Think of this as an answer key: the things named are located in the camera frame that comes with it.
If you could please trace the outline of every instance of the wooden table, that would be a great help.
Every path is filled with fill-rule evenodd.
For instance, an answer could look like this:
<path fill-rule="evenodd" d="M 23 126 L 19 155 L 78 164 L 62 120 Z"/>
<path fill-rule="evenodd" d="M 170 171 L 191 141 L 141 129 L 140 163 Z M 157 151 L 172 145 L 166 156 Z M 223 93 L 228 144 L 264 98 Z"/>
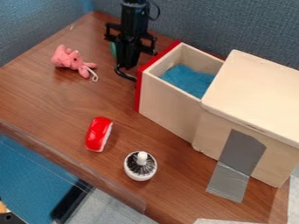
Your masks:
<path fill-rule="evenodd" d="M 205 192 L 216 161 L 134 110 L 135 83 L 117 76 L 104 24 L 113 17 L 93 12 L 51 36 L 0 69 L 0 130 L 68 171 L 126 201 L 160 223 L 193 223 L 197 218 L 286 223 L 289 182 L 274 189 L 251 178 L 242 204 Z M 161 51 L 172 42 L 158 35 Z M 98 63 L 100 81 L 50 64 L 54 49 L 65 44 Z M 141 63 L 150 58 L 141 57 Z M 115 122 L 102 153 L 87 151 L 90 121 Z M 132 151 L 156 157 L 156 176 L 143 183 L 122 168 Z"/>

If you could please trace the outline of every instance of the black cable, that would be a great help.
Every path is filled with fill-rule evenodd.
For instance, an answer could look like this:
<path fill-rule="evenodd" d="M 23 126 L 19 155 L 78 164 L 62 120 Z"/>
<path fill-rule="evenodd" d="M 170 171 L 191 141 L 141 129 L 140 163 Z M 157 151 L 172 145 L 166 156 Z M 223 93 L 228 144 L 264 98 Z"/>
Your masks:
<path fill-rule="evenodd" d="M 115 66 L 115 72 L 120 75 L 122 78 L 125 78 L 127 80 L 130 80 L 130 81 L 137 81 L 137 78 L 131 74 L 128 74 L 128 73 L 124 73 L 121 71 L 121 66 L 120 65 L 116 65 Z"/>
<path fill-rule="evenodd" d="M 157 10 L 156 17 L 152 17 L 150 15 L 150 4 L 152 4 L 156 7 L 156 10 Z M 157 3 L 155 3 L 153 0 L 148 0 L 147 5 L 148 5 L 148 8 L 145 11 L 146 15 L 148 16 L 149 20 L 156 21 L 160 17 L 160 14 L 161 14 L 159 5 L 157 5 Z"/>

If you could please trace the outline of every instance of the gray carpet wall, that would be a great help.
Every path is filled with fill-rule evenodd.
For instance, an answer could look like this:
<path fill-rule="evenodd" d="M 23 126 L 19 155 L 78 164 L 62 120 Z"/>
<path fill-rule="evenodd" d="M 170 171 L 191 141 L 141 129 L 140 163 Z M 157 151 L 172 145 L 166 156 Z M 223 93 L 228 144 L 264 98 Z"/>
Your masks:
<path fill-rule="evenodd" d="M 239 49 L 299 69 L 298 0 L 155 1 L 152 30 L 220 56 Z M 94 8 L 119 17 L 119 2 L 94 0 Z"/>
<path fill-rule="evenodd" d="M 0 66 L 91 8 L 90 0 L 3 0 L 0 3 Z"/>

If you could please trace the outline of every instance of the pink stuffed toy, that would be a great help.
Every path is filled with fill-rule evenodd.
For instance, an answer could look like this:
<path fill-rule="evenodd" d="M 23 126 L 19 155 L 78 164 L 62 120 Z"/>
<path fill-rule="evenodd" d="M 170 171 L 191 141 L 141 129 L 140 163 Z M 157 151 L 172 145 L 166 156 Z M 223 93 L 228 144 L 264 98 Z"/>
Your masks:
<path fill-rule="evenodd" d="M 89 72 L 93 74 L 93 81 L 97 81 L 96 73 L 90 68 L 96 68 L 95 63 L 84 62 L 78 51 L 72 51 L 64 45 L 59 45 L 51 58 L 51 62 L 56 67 L 68 67 L 72 70 L 78 70 L 84 78 L 89 77 Z"/>

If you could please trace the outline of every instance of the open box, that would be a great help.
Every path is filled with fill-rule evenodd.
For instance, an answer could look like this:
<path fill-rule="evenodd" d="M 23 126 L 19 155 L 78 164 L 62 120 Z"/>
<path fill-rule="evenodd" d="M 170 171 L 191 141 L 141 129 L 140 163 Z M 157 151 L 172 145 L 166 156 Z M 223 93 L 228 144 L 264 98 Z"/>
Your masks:
<path fill-rule="evenodd" d="M 177 64 L 216 74 L 202 100 L 159 78 Z M 219 160 L 232 130 L 263 144 L 249 176 L 274 187 L 299 163 L 298 99 L 295 69 L 236 50 L 224 62 L 179 42 L 141 67 L 136 87 L 137 112 L 210 158 Z"/>
<path fill-rule="evenodd" d="M 138 74 L 136 110 L 192 143 L 201 112 L 200 99 L 159 77 L 178 64 L 196 72 L 216 74 L 223 60 L 184 43 L 175 42 Z"/>

